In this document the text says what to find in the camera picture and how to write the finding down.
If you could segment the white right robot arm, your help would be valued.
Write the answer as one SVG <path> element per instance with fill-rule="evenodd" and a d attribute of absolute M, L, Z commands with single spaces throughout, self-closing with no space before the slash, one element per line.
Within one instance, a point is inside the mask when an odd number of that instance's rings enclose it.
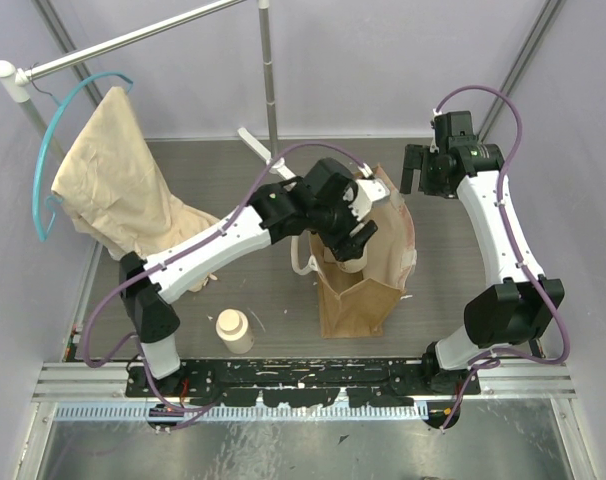
<path fill-rule="evenodd" d="M 565 296 L 531 253 L 502 175 L 504 157 L 473 132 L 468 111 L 438 112 L 428 146 L 405 148 L 400 190 L 459 200 L 471 221 L 486 288 L 464 308 L 463 325 L 430 344 L 421 359 L 427 390 L 442 394 L 473 364 L 542 337 Z"/>

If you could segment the beige bottle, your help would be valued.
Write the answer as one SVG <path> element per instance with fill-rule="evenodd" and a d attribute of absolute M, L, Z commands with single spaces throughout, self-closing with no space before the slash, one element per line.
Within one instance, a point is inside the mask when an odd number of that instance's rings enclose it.
<path fill-rule="evenodd" d="M 356 274 L 366 267 L 367 261 L 367 252 L 363 251 L 359 258 L 338 262 L 337 268 L 347 274 Z"/>
<path fill-rule="evenodd" d="M 236 309 L 223 310 L 217 317 L 218 337 L 233 354 L 246 354 L 254 346 L 254 336 L 247 316 Z"/>

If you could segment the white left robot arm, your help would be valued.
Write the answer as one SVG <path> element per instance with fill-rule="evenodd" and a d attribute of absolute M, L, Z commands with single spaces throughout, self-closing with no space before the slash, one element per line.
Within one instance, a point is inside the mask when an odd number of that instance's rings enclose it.
<path fill-rule="evenodd" d="M 161 396 L 183 384 L 173 303 L 209 274 L 252 252 L 309 231 L 339 262 L 363 257 L 376 233 L 371 210 L 389 200 L 385 183 L 367 170 L 354 176 L 335 159 L 317 161 L 304 176 L 256 187 L 229 215 L 175 247 L 119 262 L 120 298 L 146 359 L 148 385 Z"/>

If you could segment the brown canvas tote bag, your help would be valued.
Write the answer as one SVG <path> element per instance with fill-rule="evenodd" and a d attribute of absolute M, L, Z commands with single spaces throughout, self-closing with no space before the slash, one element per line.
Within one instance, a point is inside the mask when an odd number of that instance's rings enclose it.
<path fill-rule="evenodd" d="M 347 274 L 339 270 L 317 235 L 309 237 L 310 257 L 305 266 L 300 266 L 300 239 L 295 237 L 291 242 L 295 273 L 317 276 L 320 329 L 326 339 L 382 335 L 383 324 L 405 295 L 406 281 L 417 263 L 414 223 L 404 198 L 380 165 L 374 173 L 390 189 L 391 196 L 388 203 L 369 214 L 378 231 L 366 245 L 368 261 L 361 272 Z"/>

